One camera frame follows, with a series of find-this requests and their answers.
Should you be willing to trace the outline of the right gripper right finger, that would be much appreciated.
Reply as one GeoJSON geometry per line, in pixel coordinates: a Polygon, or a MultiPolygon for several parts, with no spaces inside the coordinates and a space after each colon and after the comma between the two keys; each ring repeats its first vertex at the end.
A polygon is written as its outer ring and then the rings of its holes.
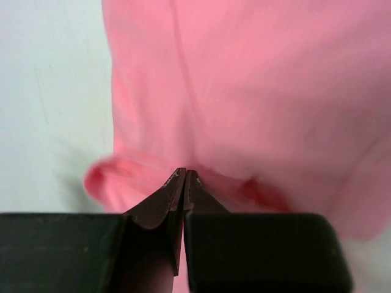
{"type": "Polygon", "coordinates": [[[186,214],[228,214],[228,210],[204,188],[198,173],[194,170],[186,172],[183,210],[186,214]]]}

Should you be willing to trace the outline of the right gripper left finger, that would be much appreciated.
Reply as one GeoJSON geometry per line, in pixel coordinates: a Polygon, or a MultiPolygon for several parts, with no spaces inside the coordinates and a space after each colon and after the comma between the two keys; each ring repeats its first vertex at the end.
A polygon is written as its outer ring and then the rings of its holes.
{"type": "Polygon", "coordinates": [[[172,292],[179,273],[186,169],[176,169],[125,213],[115,267],[116,292],[172,292]]]}

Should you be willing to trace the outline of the light pink polo shirt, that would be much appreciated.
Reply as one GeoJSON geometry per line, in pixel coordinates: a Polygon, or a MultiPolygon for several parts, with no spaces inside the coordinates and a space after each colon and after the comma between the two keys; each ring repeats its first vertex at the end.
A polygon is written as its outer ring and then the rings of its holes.
{"type": "Polygon", "coordinates": [[[241,212],[316,212],[360,245],[390,226],[389,1],[103,1],[108,211],[197,170],[241,212]]]}

